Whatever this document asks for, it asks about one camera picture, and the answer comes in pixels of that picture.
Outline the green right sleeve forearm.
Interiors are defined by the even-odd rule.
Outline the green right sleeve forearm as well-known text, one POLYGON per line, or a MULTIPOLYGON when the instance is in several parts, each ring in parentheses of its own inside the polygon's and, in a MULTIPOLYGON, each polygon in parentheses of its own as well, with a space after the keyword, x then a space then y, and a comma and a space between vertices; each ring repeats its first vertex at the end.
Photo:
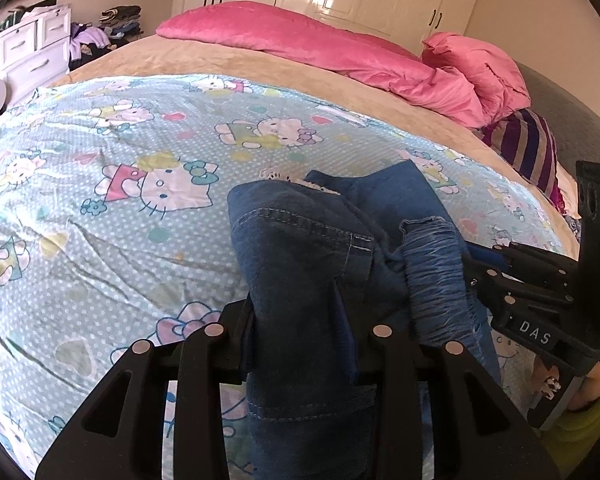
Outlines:
POLYGON ((600 398, 578 412, 565 412, 540 441, 556 464, 560 478, 577 469, 600 438, 600 398))

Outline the right hand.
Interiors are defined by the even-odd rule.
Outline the right hand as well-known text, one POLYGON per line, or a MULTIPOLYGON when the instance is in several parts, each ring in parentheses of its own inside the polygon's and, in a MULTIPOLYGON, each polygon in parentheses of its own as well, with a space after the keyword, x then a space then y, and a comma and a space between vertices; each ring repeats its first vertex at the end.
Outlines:
MULTIPOLYGON (((548 400, 552 400, 556 393, 562 388, 559 382, 559 370, 556 366, 546 367, 539 356, 536 356, 531 375, 531 385, 548 400)), ((569 411, 577 411, 600 398, 600 362, 581 382, 579 389, 569 399, 567 408, 569 411)))

